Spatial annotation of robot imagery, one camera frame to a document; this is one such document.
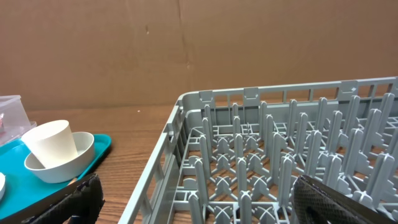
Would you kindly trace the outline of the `small white plate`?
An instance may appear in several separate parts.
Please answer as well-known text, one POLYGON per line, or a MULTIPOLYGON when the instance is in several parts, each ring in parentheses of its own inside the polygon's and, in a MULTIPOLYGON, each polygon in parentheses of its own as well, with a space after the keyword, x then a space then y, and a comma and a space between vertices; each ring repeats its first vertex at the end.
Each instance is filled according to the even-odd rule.
POLYGON ((0 200, 2 200, 6 190, 6 176, 0 173, 0 200))

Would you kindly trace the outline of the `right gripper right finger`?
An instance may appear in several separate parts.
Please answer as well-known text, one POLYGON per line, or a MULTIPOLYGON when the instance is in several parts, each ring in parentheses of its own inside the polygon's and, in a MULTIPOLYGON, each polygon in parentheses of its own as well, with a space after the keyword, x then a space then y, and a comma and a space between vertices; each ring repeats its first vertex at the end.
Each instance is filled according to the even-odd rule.
POLYGON ((295 181, 292 205, 299 224, 397 223, 307 175, 295 181))

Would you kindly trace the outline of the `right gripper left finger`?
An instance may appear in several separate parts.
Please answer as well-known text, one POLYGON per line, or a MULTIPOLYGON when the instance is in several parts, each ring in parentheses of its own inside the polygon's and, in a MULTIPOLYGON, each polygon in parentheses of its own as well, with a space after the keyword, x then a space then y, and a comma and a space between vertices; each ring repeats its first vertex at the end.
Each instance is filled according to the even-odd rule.
POLYGON ((100 177, 92 173, 1 219, 1 223, 95 223, 104 203, 100 177))

